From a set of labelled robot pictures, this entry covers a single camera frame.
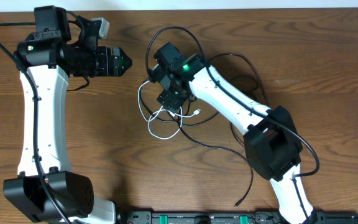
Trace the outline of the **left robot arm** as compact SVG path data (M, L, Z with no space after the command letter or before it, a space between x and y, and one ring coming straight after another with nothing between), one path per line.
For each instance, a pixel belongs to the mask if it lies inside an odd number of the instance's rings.
M15 179L3 193L30 221L116 223L114 203L95 196L86 176L73 173L67 153L65 102L69 78L120 77L131 59L120 47L100 46L109 23L61 7L38 7L35 32L17 46L15 61L24 92L24 143ZM72 41L71 22L80 28Z

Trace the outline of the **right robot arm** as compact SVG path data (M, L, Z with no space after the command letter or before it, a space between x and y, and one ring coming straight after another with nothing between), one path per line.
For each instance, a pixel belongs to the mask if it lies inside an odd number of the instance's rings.
M177 113L191 97L212 106L243 135L246 159L271 183L281 216L288 223L318 220L301 182L300 152L306 143L284 107L271 109L249 98L199 55L186 57L169 42L154 59L150 81L163 86L157 98L163 108Z

